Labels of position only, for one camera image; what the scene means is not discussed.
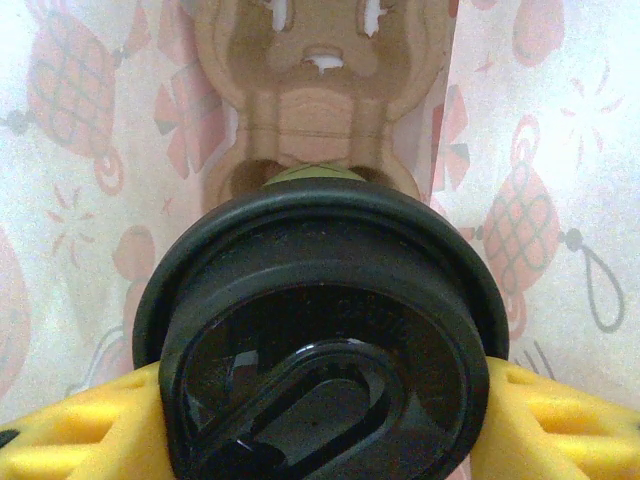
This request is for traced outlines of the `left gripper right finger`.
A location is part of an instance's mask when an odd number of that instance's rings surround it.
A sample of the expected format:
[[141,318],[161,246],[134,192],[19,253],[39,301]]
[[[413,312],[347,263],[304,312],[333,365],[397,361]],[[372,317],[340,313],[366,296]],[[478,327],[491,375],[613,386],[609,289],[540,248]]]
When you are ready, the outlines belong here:
[[489,357],[472,480],[640,480],[640,412]]

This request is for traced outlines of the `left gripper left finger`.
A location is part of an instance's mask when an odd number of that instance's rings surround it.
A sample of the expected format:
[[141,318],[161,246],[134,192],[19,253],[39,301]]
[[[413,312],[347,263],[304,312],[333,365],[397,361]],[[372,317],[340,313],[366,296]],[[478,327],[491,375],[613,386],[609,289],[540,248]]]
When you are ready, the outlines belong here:
[[1,425],[0,480],[170,480],[158,365]]

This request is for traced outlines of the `black plastic cup lid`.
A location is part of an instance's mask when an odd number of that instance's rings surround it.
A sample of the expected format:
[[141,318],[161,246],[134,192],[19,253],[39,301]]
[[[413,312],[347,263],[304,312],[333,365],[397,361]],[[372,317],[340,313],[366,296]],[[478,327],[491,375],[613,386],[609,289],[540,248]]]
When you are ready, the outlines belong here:
[[446,480],[476,442],[499,289],[440,215],[357,180],[284,181],[194,224],[132,335],[178,480]]

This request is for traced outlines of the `red printed paper bag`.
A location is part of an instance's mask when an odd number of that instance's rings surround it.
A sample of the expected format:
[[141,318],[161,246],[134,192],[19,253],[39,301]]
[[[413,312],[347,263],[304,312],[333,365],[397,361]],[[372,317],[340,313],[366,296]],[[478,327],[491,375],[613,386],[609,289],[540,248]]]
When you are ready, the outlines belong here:
[[[198,0],[0,0],[0,426],[137,369],[141,297],[236,111]],[[505,360],[640,412],[640,0],[449,0],[394,127],[410,197],[492,275]]]

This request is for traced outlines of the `green paper cup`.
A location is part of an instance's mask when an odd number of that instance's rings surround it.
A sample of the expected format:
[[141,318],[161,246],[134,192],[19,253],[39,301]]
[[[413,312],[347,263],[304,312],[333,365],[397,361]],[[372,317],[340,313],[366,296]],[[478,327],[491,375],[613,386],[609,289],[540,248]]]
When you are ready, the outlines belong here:
[[305,164],[292,168],[288,168],[269,180],[267,180],[261,187],[261,190],[264,190],[272,185],[291,182],[297,180],[318,180],[318,179],[339,179],[339,180],[350,180],[350,181],[359,181],[366,182],[366,179],[357,173],[340,167],[336,165],[330,164]]

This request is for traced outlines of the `brown pulp cup carrier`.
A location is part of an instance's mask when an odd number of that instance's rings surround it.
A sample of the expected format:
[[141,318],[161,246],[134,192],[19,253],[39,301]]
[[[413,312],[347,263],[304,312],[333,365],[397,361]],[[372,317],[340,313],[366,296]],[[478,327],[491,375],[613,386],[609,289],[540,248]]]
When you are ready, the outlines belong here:
[[367,0],[198,0],[199,61],[238,118],[205,180],[205,211],[324,164],[418,196],[392,134],[444,67],[449,0],[379,1],[368,32]]

